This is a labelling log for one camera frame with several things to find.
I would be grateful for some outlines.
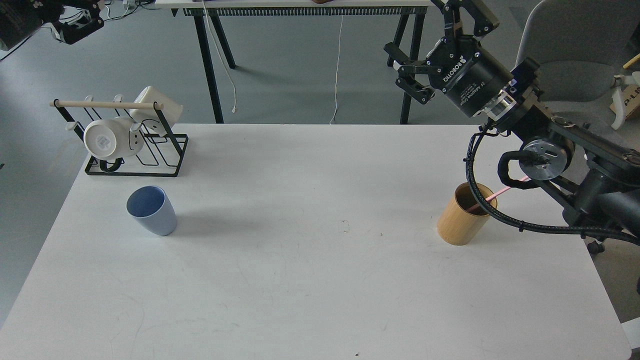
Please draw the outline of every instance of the pink straw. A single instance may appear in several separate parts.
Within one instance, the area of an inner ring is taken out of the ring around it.
[[[529,180],[529,176],[525,176],[525,177],[523,177],[523,178],[521,178],[521,179],[520,179],[520,181],[526,181],[526,180]],[[496,192],[496,193],[494,193],[494,194],[490,195],[490,196],[489,196],[489,197],[487,197],[485,200],[487,200],[487,201],[491,201],[491,200],[495,199],[496,197],[498,197],[498,195],[500,195],[500,194],[502,194],[502,193],[506,192],[507,190],[509,190],[510,188],[511,188],[510,186],[507,186],[507,187],[505,187],[504,189],[502,189],[502,190],[500,190],[500,191],[498,191],[498,192]],[[468,208],[468,209],[466,210],[466,212],[467,212],[467,213],[470,213],[471,211],[473,211],[473,210],[475,210],[475,209],[477,209],[477,208],[479,208],[479,207],[480,207],[480,204],[473,205],[472,207]]]

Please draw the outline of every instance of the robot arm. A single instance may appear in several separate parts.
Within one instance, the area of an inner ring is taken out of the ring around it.
[[[526,59],[511,72],[480,44],[481,37],[498,25],[495,16],[480,0],[432,0],[445,18],[445,35],[425,60],[411,61],[389,43],[386,52],[395,60],[396,84],[421,104],[441,91],[467,116],[487,114],[479,137],[491,129],[513,133],[523,142],[520,149],[505,152],[500,161],[500,180],[512,187],[541,187],[564,208],[569,227],[536,225],[513,219],[493,209],[474,192],[481,207],[491,216],[522,230],[541,233],[572,233],[603,240],[619,238],[640,245],[640,153],[600,138],[587,129],[555,116],[539,101],[536,81],[539,65]],[[460,8],[475,21],[474,34],[463,33]],[[426,75],[429,85],[416,75]],[[467,178],[474,182],[473,156],[479,145],[472,138],[467,156]],[[587,154],[589,173],[581,184],[563,178],[576,145]],[[518,161],[531,180],[509,177],[509,162]],[[630,231],[634,236],[621,232]]]
[[[65,6],[81,12],[68,22],[61,22]],[[74,44],[104,26],[100,18],[103,8],[104,0],[0,1],[0,50],[11,49],[47,23],[52,24],[56,39]]]

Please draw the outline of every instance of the bamboo cup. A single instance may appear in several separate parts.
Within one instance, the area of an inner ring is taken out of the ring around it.
[[[493,194],[485,185],[478,184],[478,188],[484,198]],[[489,203],[494,208],[498,206],[497,199]],[[444,241],[451,245],[466,245],[477,234],[489,219],[489,214],[481,208],[467,212],[467,209],[475,204],[477,202],[469,184],[460,184],[438,220],[438,234]]]

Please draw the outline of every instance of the gray floor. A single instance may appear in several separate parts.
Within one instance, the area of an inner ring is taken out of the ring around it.
[[[114,3],[112,15],[121,12],[120,3]],[[498,0],[486,3],[501,25],[483,45],[510,67],[537,0],[510,1],[509,6]],[[464,19],[470,29],[471,22]],[[335,106],[340,17],[224,17],[222,23],[239,65],[231,72],[238,94],[238,112],[232,114],[231,87],[219,60],[214,61],[225,122],[329,122]],[[396,73],[384,66],[382,50],[396,24],[397,17],[344,18],[336,123],[398,123],[402,93],[394,85]],[[442,24],[436,10],[427,15],[421,56],[441,36]],[[403,44],[407,50],[408,41]],[[48,102],[87,95],[110,101],[118,93],[132,101],[147,85],[185,106],[180,121],[212,122],[192,18],[181,13],[172,18],[168,10],[140,10],[107,22],[72,46],[55,42],[41,30],[0,63],[0,325],[86,156]],[[442,96],[427,106],[413,103],[411,123],[445,120],[477,123]],[[620,133],[640,148],[640,122],[626,124]],[[595,259],[621,321],[640,316],[635,292],[639,256],[633,246],[608,241],[607,252]]]

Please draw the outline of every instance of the black table leg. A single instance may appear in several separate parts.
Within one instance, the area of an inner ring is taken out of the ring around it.
[[[409,21],[409,14],[400,15],[400,21],[398,22],[398,27],[396,29],[396,34],[394,35],[393,43],[396,46],[400,46],[400,42],[402,42],[402,36],[404,35],[404,30],[406,29],[406,22]],[[391,67],[394,64],[394,60],[391,56],[387,59],[387,66]]]
[[[220,97],[218,96],[218,85],[216,84],[216,75],[213,72],[213,62],[211,61],[211,51],[209,50],[209,41],[207,40],[207,30],[202,16],[194,16],[193,22],[196,25],[198,33],[198,43],[200,44],[200,54],[202,54],[202,64],[204,65],[204,73],[207,76],[207,85],[209,86],[209,96],[211,97],[211,105],[213,106],[213,115],[217,124],[224,123],[222,119],[222,109],[220,108]]]
[[[409,59],[418,60],[418,53],[420,52],[420,41],[422,40],[422,27],[424,26],[424,14],[416,15],[415,22],[413,23],[413,38],[411,40],[411,51],[409,52]],[[400,114],[400,124],[409,123],[409,110],[411,108],[411,96],[404,93],[402,101],[402,112]]]
[[[236,62],[234,61],[234,56],[231,54],[231,49],[229,49],[229,43],[227,42],[227,36],[225,35],[225,31],[222,29],[222,23],[220,22],[220,17],[218,15],[210,15],[209,18],[213,23],[213,28],[216,30],[216,35],[218,36],[218,40],[220,40],[220,46],[222,46],[222,52],[225,53],[225,58],[227,59],[227,64],[229,64],[229,68],[235,69]]]

